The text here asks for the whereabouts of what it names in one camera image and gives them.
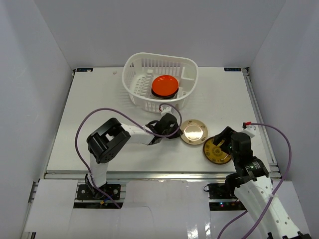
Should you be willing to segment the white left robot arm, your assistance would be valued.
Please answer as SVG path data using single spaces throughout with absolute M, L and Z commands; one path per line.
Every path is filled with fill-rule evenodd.
M 109 119 L 87 138 L 91 170 L 85 177 L 88 193 L 95 199 L 104 196 L 108 164 L 126 144 L 155 145 L 182 134 L 176 117 L 170 113 L 141 127 Z

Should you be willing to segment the beige round calligraphy plate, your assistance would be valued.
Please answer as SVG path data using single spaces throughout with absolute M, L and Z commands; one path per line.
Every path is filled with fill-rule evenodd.
M 180 138 L 187 144 L 200 145 L 208 139 L 208 129 L 200 120 L 186 120 L 180 129 L 182 131 Z

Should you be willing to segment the black round plate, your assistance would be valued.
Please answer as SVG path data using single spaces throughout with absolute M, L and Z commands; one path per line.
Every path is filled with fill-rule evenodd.
M 174 93 L 172 93 L 170 95 L 160 95 L 160 94 L 157 94 L 153 89 L 151 89 L 151 94 L 153 97 L 155 97 L 157 99 L 163 99 L 163 100 L 173 99 L 177 93 L 178 93 L 178 90 L 176 90 Z

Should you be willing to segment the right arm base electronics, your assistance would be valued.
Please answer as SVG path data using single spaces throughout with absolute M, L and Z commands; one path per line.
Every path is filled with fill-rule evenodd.
M 232 196 L 223 184 L 210 183 L 203 187 L 208 193 L 210 211 L 244 211 L 246 208 Z

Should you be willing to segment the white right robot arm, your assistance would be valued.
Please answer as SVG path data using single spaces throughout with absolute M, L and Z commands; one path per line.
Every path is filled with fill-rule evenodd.
M 213 140 L 215 146 L 231 156 L 236 170 L 226 177 L 226 195 L 238 198 L 254 220 L 243 237 L 246 239 L 259 229 L 266 239 L 309 239 L 310 234 L 301 232 L 276 195 L 284 178 L 274 187 L 265 164 L 253 154 L 251 139 L 257 126 L 257 123 L 245 122 L 241 132 L 228 126 Z

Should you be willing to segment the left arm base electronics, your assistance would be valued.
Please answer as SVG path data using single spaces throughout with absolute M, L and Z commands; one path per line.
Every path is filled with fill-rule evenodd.
M 121 185 L 120 184 L 106 184 L 100 188 L 104 193 L 108 194 L 114 201 L 120 199 Z M 101 192 L 97 191 L 94 187 L 90 188 L 86 184 L 78 185 L 78 191 L 75 197 L 76 200 L 81 202 L 99 201 L 106 203 L 110 202 L 110 199 Z

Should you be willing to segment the brown yellow round plate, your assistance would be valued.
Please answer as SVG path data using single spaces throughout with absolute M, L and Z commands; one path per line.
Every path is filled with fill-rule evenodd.
M 212 163 L 223 165 L 231 161 L 231 156 L 221 150 L 221 145 L 225 142 L 222 140 L 219 144 L 215 145 L 214 137 L 208 138 L 203 145 L 203 153 L 205 157 Z

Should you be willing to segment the orange round plate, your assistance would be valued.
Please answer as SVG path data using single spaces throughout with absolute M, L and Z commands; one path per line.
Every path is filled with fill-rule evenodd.
M 179 89 L 179 82 L 171 75 L 161 75 L 152 82 L 152 88 L 157 94 L 170 95 Z

